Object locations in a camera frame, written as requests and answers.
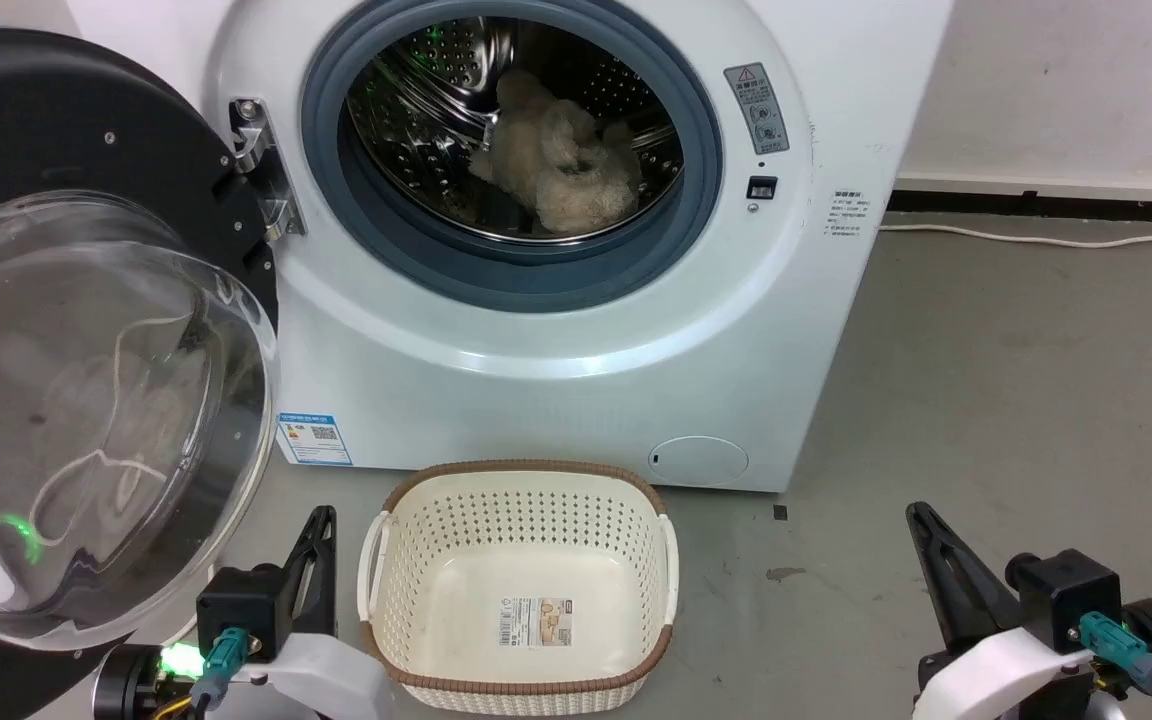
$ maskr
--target door hinge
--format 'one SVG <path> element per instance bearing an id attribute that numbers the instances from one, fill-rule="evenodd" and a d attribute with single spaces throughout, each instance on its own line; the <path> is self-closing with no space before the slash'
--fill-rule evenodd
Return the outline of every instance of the door hinge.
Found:
<path id="1" fill-rule="evenodd" d="M 301 207 L 288 182 L 283 158 L 279 154 L 274 129 L 262 100 L 240 97 L 229 104 L 233 129 L 234 165 L 260 195 L 265 215 L 265 241 L 273 243 L 285 234 L 303 234 Z"/>

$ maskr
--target warning label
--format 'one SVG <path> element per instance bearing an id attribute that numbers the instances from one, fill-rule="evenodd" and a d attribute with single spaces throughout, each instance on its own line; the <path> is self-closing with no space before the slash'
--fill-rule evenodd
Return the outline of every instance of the warning label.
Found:
<path id="1" fill-rule="evenodd" d="M 872 202 L 858 190 L 833 191 L 829 202 L 829 218 L 824 222 L 824 234 L 829 237 L 859 237 L 865 227 L 865 218 L 873 209 Z"/>
<path id="2" fill-rule="evenodd" d="M 301 464 L 353 465 L 332 415 L 279 414 L 278 426 Z"/>
<path id="3" fill-rule="evenodd" d="M 781 105 L 776 101 L 776 91 L 773 90 L 763 63 L 737 65 L 723 70 L 723 76 L 744 111 L 755 153 L 765 156 L 790 149 L 785 119 L 781 119 Z"/>

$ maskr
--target laundry basket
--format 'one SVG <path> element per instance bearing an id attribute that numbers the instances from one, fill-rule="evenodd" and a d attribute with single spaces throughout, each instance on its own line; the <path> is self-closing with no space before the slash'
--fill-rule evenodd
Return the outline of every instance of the laundry basket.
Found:
<path id="1" fill-rule="evenodd" d="M 372 521 L 358 616 L 372 655 L 435 707 L 609 710 L 672 635 L 679 552 L 630 471 L 503 460 L 420 470 Z"/>

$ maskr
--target power cord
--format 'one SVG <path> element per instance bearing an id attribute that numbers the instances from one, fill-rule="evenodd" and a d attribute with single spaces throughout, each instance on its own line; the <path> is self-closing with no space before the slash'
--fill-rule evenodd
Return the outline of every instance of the power cord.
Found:
<path id="1" fill-rule="evenodd" d="M 211 705 L 210 694 L 202 694 L 198 696 L 198 702 L 194 705 L 194 717 L 196 717 L 197 720 L 202 720 L 202 718 L 207 714 L 209 705 Z"/>
<path id="2" fill-rule="evenodd" d="M 1079 250 L 1107 250 L 1111 249 L 1111 247 L 1139 245 L 1143 242 L 1152 242 L 1152 234 L 1144 234 L 1144 236 L 1139 237 L 1108 240 L 1105 242 L 1075 242 L 1073 240 L 1061 240 L 1056 237 L 1015 236 L 1015 234 L 973 232 L 973 229 L 960 228 L 956 227 L 956 225 L 937 223 L 878 225 L 878 229 L 881 229 L 881 232 L 946 232 L 965 234 L 968 237 L 979 237 L 982 240 L 995 240 L 998 242 L 1018 242 L 1026 243 L 1028 245 L 1076 247 L 1076 249 Z"/>

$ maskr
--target teal connector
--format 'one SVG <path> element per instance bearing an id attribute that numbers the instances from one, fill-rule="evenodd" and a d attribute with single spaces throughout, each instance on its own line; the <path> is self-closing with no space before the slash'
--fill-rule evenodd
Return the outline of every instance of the teal connector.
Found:
<path id="1" fill-rule="evenodd" d="M 247 630 L 242 628 L 225 628 L 220 637 L 211 643 L 211 652 L 207 660 L 202 665 L 202 674 L 215 673 L 225 679 L 233 679 L 238 674 L 238 667 L 247 662 L 248 643 Z"/>
<path id="2" fill-rule="evenodd" d="M 189 689 L 189 697 L 196 710 L 220 707 L 220 700 L 229 691 L 229 680 L 234 680 L 234 675 L 247 664 L 250 643 L 250 635 L 242 628 L 227 628 L 211 643 L 211 652 L 202 662 L 202 676 Z"/>
<path id="3" fill-rule="evenodd" d="M 1142 691 L 1152 694 L 1152 652 L 1144 641 L 1101 612 L 1089 612 L 1078 620 L 1078 636 L 1083 647 L 1121 667 Z"/>

